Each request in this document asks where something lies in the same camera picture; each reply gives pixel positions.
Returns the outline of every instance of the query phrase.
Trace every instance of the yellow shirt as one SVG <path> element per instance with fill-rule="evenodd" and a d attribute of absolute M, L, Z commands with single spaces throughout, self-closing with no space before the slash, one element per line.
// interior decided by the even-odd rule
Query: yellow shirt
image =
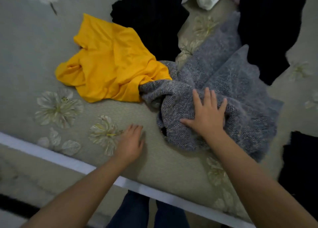
<path fill-rule="evenodd" d="M 88 102 L 104 98 L 140 102 L 139 85 L 171 80 L 168 68 L 156 61 L 132 28 L 84 14 L 74 41 L 82 49 L 61 63 L 55 75 L 65 85 L 75 86 Z"/>

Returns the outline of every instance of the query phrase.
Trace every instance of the gray sweater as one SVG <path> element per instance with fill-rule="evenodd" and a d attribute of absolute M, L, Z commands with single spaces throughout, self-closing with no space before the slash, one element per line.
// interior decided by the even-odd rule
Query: gray sweater
<path fill-rule="evenodd" d="M 267 95 L 257 66 L 247 62 L 248 45 L 241 45 L 237 32 L 239 18 L 238 12 L 231 14 L 179 72 L 175 62 L 163 61 L 172 81 L 149 82 L 141 85 L 139 90 L 148 105 L 160 109 L 157 124 L 166 134 L 167 142 L 189 151 L 209 147 L 179 120 L 194 118 L 193 89 L 197 89 L 201 99 L 205 87 L 215 90 L 218 105 L 223 98 L 228 100 L 224 130 L 259 162 L 276 135 L 276 120 L 283 103 Z"/>

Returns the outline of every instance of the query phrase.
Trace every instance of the white stripe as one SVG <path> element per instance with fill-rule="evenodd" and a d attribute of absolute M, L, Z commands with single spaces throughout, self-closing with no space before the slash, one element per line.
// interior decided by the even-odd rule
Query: white stripe
<path fill-rule="evenodd" d="M 1 132 L 0 132 L 0 143 L 10 148 L 20 150 L 26 154 L 30 154 L 32 156 L 45 159 L 47 161 L 69 168 L 71 170 L 78 171 L 82 174 L 88 174 L 92 172 L 94 169 L 96 169 L 96 167 L 90 164 L 84 163 L 80 160 L 70 158 L 59 153 L 55 153 L 51 150 L 14 138 L 12 136 L 9 136 Z M 221 224 L 225 224 L 233 228 L 255 228 L 255 226 L 251 223 L 242 221 L 240 219 L 237 219 L 235 217 L 213 210 L 211 208 L 187 201 L 175 195 L 172 195 L 160 190 L 156 190 L 154 188 L 140 184 L 136 181 L 127 179 L 122 176 L 118 177 L 114 185 L 132 190 L 139 194 L 179 207 L 183 210 L 203 216 L 205 218 L 219 222 Z"/>

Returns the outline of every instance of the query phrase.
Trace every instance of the blue jeans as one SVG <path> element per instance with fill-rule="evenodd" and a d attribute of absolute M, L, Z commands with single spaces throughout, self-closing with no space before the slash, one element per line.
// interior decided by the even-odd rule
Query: blue jeans
<path fill-rule="evenodd" d="M 189 228 L 184 210 L 156 200 L 154 228 Z M 147 228 L 149 197 L 128 191 L 106 228 Z"/>

